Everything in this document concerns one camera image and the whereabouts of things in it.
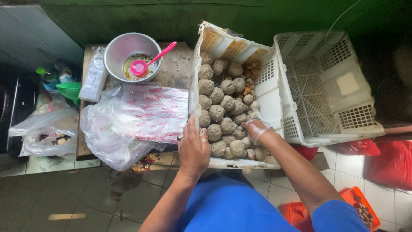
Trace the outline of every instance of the wire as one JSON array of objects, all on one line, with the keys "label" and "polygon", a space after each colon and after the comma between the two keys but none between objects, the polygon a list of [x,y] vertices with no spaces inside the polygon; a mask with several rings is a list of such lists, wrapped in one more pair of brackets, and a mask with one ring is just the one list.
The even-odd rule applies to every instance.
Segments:
[{"label": "wire", "polygon": [[328,35],[329,35],[330,30],[332,30],[333,26],[337,23],[337,21],[338,21],[346,12],[348,12],[348,10],[350,10],[352,7],[354,7],[354,6],[355,6],[356,4],[358,4],[360,1],[362,1],[362,0],[358,0],[358,1],[355,2],[353,5],[351,5],[348,9],[346,9],[346,10],[335,20],[335,22],[332,24],[332,26],[329,28],[329,30],[328,30],[328,32],[326,33],[326,36],[325,36],[325,43],[326,43],[327,45],[329,45],[329,46],[335,46],[337,43],[339,43],[339,42],[343,39],[343,37],[345,37],[346,32],[343,34],[342,38],[340,38],[340,40],[337,41],[335,44],[333,44],[333,45],[328,44]]}]

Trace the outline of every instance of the pink spoon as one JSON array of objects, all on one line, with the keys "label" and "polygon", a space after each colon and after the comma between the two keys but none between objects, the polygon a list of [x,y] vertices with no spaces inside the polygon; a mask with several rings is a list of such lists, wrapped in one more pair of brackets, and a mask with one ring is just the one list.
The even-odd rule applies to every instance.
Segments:
[{"label": "pink spoon", "polygon": [[155,62],[157,59],[168,53],[172,48],[176,45],[176,42],[171,43],[167,48],[165,48],[163,51],[161,51],[155,58],[153,58],[152,61],[150,61],[148,64],[144,60],[138,59],[133,61],[130,64],[130,71],[134,75],[140,75],[144,73],[147,69],[148,66],[150,66],[153,62]]}]

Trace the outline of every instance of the wooden table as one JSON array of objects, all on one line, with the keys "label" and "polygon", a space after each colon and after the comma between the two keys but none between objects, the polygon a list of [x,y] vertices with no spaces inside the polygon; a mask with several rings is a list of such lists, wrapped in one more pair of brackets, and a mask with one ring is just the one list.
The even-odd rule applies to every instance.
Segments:
[{"label": "wooden table", "polygon": [[[159,43],[159,46],[163,50],[164,48],[169,46],[170,43],[171,42]],[[97,45],[86,45],[84,48],[82,82],[86,78],[90,60],[93,58],[93,51],[91,49],[92,46]],[[178,42],[170,52],[163,56],[162,65],[159,72],[154,77],[154,81],[156,81],[159,86],[162,87],[189,89],[192,84],[192,78],[190,77],[192,56],[193,51],[187,46],[186,42]],[[108,90],[118,85],[120,85],[120,82],[108,76],[103,90]],[[94,103],[86,102],[84,100],[80,101],[79,117],[82,114],[83,109],[91,104]],[[177,145],[168,145],[164,150],[164,152],[170,151],[177,151]],[[158,152],[159,151],[153,149],[150,153]],[[76,160],[81,161],[96,158],[97,157],[93,155],[93,153],[87,147],[85,135],[80,129],[79,125]]]}]

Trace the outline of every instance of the blue shirt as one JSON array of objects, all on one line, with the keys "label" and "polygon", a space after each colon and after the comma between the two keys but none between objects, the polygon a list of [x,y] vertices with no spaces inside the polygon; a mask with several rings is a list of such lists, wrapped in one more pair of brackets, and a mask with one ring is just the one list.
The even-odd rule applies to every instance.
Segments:
[{"label": "blue shirt", "polygon": [[[316,232],[369,232],[356,209],[337,200],[315,209],[312,225]],[[299,232],[256,190],[222,175],[211,175],[196,185],[179,231]]]}]

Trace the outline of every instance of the green wall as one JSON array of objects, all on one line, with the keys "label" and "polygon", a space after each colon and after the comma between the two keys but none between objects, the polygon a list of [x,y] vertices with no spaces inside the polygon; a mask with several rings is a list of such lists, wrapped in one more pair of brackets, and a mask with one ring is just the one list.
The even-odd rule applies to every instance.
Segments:
[{"label": "green wall", "polygon": [[[276,33],[328,29],[356,0],[44,0],[41,6],[80,46],[108,43],[139,32],[162,41],[197,42],[198,24],[208,21],[273,44]],[[367,35],[403,33],[410,23],[406,0],[362,0],[335,25],[353,41]]]}]

